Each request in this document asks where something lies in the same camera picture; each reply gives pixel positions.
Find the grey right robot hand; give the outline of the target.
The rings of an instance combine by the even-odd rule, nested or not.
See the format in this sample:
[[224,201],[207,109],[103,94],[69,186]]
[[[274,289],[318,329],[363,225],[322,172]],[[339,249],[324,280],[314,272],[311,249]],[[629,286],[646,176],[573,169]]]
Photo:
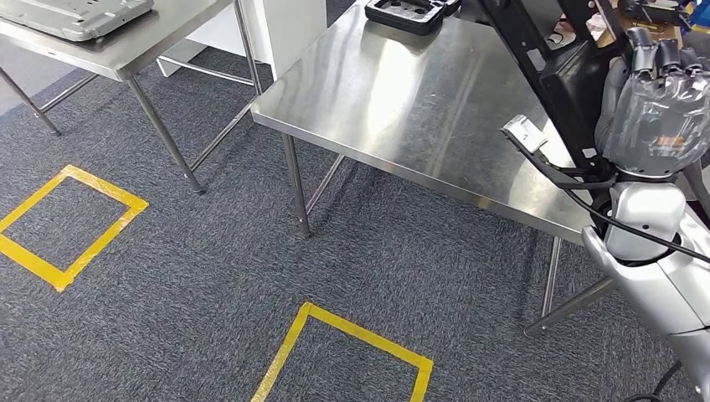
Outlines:
[[631,60],[610,62],[594,144],[623,173],[667,178],[709,148],[709,59],[647,28],[625,35]]

